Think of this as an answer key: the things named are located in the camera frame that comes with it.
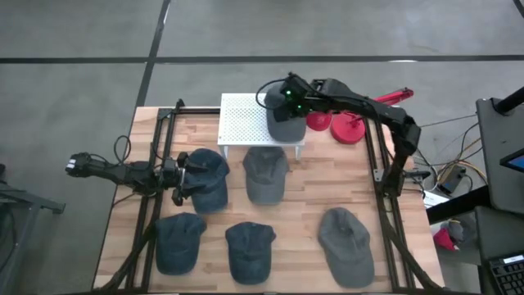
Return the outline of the red cloth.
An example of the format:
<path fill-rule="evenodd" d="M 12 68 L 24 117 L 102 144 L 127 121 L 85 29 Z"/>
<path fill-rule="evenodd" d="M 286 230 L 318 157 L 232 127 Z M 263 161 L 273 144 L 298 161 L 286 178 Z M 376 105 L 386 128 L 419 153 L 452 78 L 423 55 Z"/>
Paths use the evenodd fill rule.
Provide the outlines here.
<path fill-rule="evenodd" d="M 457 251 L 459 248 L 455 245 L 446 228 L 439 229 L 434 235 L 433 240 L 439 247 L 449 251 Z"/>

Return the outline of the black pole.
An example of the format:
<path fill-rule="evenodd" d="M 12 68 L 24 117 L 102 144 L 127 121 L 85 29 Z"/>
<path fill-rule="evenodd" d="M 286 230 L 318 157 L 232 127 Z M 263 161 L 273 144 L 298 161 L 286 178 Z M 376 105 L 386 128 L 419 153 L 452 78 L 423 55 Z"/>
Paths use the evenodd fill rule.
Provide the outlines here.
<path fill-rule="evenodd" d="M 516 107 L 524 103 L 524 86 L 502 100 L 493 100 L 493 108 L 500 115 L 508 116 Z"/>

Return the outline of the small white table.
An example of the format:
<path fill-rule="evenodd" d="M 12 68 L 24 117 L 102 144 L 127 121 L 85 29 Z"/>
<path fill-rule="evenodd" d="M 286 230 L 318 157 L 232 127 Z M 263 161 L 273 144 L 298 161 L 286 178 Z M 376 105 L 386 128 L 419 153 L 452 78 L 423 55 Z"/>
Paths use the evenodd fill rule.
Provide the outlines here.
<path fill-rule="evenodd" d="M 294 147 L 299 161 L 305 140 L 284 143 L 272 138 L 266 110 L 255 102 L 254 93 L 222 93 L 217 145 L 225 159 L 230 147 Z"/>

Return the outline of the black aluminium rig frame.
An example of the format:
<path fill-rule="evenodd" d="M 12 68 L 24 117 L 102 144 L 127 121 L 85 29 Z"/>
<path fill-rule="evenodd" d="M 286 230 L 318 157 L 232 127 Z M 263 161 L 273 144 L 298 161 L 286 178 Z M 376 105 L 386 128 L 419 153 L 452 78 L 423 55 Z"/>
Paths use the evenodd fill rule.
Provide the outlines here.
<path fill-rule="evenodd" d="M 139 107 L 132 123 L 131 160 L 146 160 L 150 142 L 156 131 L 159 109 L 172 107 Z M 219 108 L 181 108 L 175 117 L 171 153 L 209 148 L 219 151 Z M 378 208 L 384 205 L 391 225 L 399 222 L 404 228 L 404 240 L 421 268 L 436 284 L 444 286 L 436 248 L 432 240 L 426 209 L 417 185 L 406 181 L 403 195 L 393 205 L 377 198 L 373 169 L 383 166 L 380 149 L 392 149 L 386 126 L 381 135 L 373 122 L 368 123 L 366 139 L 354 146 L 337 143 L 328 132 L 307 131 L 301 159 L 295 161 L 294 148 L 286 147 L 291 158 L 291 173 L 287 176 L 284 200 L 277 206 L 257 206 L 246 195 L 242 159 L 246 147 L 231 147 L 228 152 L 230 174 L 227 177 L 228 205 L 218 213 L 204 216 L 207 230 L 203 233 L 194 269 L 186 275 L 163 275 L 156 268 L 155 246 L 146 246 L 131 270 L 133 279 L 125 281 L 109 294 L 143 293 L 390 293 L 393 282 L 400 287 L 422 285 L 413 276 L 407 284 L 405 263 L 396 248 L 385 250 Z M 348 289 L 339 286 L 331 275 L 323 249 L 317 240 L 319 221 L 332 207 L 344 207 L 354 213 L 371 234 L 371 250 L 375 276 L 366 288 Z M 111 210 L 102 254 L 93 281 L 93 288 L 102 288 L 123 264 L 131 252 L 138 220 L 146 224 L 152 217 L 155 199 L 142 201 L 132 197 Z M 225 231 L 243 221 L 271 225 L 276 232 L 273 241 L 272 269 L 262 284 L 242 285 L 233 280 L 228 265 Z"/>

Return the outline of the dark grey side desk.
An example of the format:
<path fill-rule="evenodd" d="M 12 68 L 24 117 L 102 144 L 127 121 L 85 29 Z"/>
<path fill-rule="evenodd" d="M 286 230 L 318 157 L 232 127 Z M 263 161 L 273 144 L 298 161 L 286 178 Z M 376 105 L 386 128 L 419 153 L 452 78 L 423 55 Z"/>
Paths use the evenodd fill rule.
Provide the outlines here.
<path fill-rule="evenodd" d="M 524 105 L 508 116 L 500 115 L 490 99 L 477 100 L 476 108 L 490 202 L 498 210 L 524 215 L 524 172 L 500 165 L 524 148 Z"/>

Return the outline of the grey baseball cap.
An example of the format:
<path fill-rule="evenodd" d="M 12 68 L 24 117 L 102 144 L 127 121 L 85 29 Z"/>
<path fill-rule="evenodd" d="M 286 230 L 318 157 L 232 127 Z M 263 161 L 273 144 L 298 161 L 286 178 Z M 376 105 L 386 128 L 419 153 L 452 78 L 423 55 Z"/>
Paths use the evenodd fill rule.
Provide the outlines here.
<path fill-rule="evenodd" d="M 266 123 L 270 136 L 279 142 L 294 143 L 300 142 L 306 131 L 306 118 L 296 117 L 290 120 L 277 122 L 274 118 L 273 109 L 279 107 L 284 102 L 284 95 L 279 92 L 282 82 L 271 86 L 264 97 L 266 110 Z"/>
<path fill-rule="evenodd" d="M 365 288 L 374 281 L 370 234 L 358 218 L 343 207 L 328 209 L 318 227 L 329 270 L 343 288 Z"/>
<path fill-rule="evenodd" d="M 242 164 L 246 193 L 251 202 L 272 206 L 283 200 L 290 167 L 281 147 L 250 147 Z"/>

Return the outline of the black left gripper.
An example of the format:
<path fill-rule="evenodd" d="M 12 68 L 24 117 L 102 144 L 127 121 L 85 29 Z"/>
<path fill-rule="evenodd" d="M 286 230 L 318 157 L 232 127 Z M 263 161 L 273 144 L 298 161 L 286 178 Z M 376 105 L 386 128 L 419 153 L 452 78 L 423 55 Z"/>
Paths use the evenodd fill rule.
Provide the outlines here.
<path fill-rule="evenodd" d="M 185 172 L 206 173 L 209 169 L 197 163 L 187 161 L 188 153 L 179 153 L 177 159 L 168 157 L 162 164 L 162 188 L 172 188 L 172 201 L 175 206 L 183 205 L 184 197 L 191 197 L 205 188 L 204 185 L 184 184 Z"/>

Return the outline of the black desk edge bar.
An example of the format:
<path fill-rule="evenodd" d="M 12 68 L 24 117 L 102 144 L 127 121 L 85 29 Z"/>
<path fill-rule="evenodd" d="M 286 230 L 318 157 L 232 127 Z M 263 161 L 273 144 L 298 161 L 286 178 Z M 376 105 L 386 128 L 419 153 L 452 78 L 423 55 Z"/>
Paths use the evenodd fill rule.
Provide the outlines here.
<path fill-rule="evenodd" d="M 447 200 L 426 209 L 430 225 L 459 216 L 476 207 L 491 207 L 490 191 L 487 185 L 476 188 L 462 196 Z"/>

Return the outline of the blue lit screen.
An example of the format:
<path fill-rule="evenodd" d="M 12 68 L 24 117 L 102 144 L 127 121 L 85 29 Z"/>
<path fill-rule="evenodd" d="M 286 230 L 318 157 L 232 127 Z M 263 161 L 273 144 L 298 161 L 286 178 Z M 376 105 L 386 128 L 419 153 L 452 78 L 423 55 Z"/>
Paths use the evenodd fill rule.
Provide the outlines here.
<path fill-rule="evenodd" d="M 524 173 L 524 148 L 503 157 L 499 164 L 512 170 Z"/>

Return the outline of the red desk lamp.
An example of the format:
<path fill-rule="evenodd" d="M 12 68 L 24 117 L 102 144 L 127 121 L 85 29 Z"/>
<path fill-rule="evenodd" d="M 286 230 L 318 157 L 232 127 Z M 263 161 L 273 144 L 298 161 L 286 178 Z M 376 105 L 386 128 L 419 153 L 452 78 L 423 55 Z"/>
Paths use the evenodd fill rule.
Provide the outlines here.
<path fill-rule="evenodd" d="M 402 88 L 392 93 L 374 98 L 375 101 L 394 105 L 405 99 L 411 98 L 414 91 L 410 88 Z M 315 131 L 328 129 L 331 136 L 342 144 L 356 144 L 366 133 L 363 119 L 356 114 L 343 112 L 341 114 L 312 112 L 306 116 L 306 125 Z"/>

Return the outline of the dark metal stand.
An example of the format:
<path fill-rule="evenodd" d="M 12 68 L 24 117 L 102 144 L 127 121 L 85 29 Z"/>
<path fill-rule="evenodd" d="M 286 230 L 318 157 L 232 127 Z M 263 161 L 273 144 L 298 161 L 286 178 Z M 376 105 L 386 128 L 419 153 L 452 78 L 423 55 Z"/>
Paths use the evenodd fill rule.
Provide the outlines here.
<path fill-rule="evenodd" d="M 65 203 L 13 188 L 4 179 L 6 166 L 0 163 L 0 295 L 7 295 L 19 270 L 36 217 L 42 209 L 62 214 Z"/>

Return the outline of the blue denim baseball cap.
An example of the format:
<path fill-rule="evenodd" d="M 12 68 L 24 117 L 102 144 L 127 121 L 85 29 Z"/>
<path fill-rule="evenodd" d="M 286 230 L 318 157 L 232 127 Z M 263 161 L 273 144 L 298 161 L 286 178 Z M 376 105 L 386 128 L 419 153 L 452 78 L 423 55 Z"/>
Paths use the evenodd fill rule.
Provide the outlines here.
<path fill-rule="evenodd" d="M 206 222 L 183 212 L 159 219 L 156 227 L 156 266 L 163 275 L 184 275 L 197 263 Z"/>
<path fill-rule="evenodd" d="M 223 210 L 228 205 L 228 163 L 220 154 L 207 148 L 193 151 L 188 160 L 207 169 L 185 174 L 184 187 L 192 188 L 191 199 L 196 213 L 205 215 Z"/>
<path fill-rule="evenodd" d="M 242 222 L 225 232 L 228 244 L 230 274 L 239 284 L 265 282 L 272 267 L 273 227 L 255 222 Z"/>

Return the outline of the small grey object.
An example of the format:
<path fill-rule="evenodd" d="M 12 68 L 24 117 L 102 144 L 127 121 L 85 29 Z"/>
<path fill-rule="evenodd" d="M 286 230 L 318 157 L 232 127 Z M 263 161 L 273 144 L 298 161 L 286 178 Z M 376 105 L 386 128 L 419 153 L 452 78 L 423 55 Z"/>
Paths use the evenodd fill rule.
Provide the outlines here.
<path fill-rule="evenodd" d="M 464 240 L 463 226 L 459 220 L 449 220 L 446 225 L 449 237 L 454 243 L 462 243 Z"/>

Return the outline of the white paper sheet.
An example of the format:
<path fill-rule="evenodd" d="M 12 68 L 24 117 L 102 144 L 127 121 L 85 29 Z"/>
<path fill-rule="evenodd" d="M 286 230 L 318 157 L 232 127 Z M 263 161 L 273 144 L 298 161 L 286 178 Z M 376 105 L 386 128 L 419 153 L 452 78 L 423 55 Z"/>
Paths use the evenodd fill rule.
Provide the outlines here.
<path fill-rule="evenodd" d="M 426 209 L 449 201 L 447 197 L 424 190 L 422 200 Z"/>

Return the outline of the black keyboard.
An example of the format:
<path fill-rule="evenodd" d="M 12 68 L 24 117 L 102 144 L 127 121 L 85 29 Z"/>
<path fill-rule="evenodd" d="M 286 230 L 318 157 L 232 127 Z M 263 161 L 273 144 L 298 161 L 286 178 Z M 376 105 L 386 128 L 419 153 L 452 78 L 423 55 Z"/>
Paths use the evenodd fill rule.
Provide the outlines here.
<path fill-rule="evenodd" d="M 524 295 L 524 254 L 494 258 L 488 265 L 498 295 Z"/>

